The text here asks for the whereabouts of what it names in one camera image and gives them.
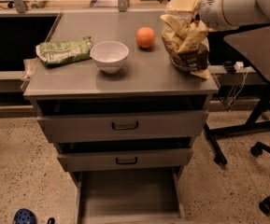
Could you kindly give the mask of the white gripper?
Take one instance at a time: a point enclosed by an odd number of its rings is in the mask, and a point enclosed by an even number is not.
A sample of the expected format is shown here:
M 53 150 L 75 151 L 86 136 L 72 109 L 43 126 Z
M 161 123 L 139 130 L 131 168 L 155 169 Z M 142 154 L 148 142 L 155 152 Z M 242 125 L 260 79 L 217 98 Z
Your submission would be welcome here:
M 223 0 L 170 0 L 165 7 L 165 12 L 172 15 L 194 15 L 198 10 L 201 21 L 207 27 L 217 31 L 232 29 L 224 16 Z M 178 53 L 197 51 L 208 35 L 209 29 L 206 26 L 191 23 L 183 28 L 180 33 L 183 42 L 179 46 Z

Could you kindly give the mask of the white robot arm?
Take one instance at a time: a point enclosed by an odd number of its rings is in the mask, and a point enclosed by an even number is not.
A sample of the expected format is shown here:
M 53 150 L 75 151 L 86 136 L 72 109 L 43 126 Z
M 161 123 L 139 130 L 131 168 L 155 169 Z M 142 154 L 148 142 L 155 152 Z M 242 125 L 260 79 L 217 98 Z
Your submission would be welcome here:
M 195 53 L 210 31 L 270 22 L 270 0 L 171 0 L 161 19 L 166 50 Z

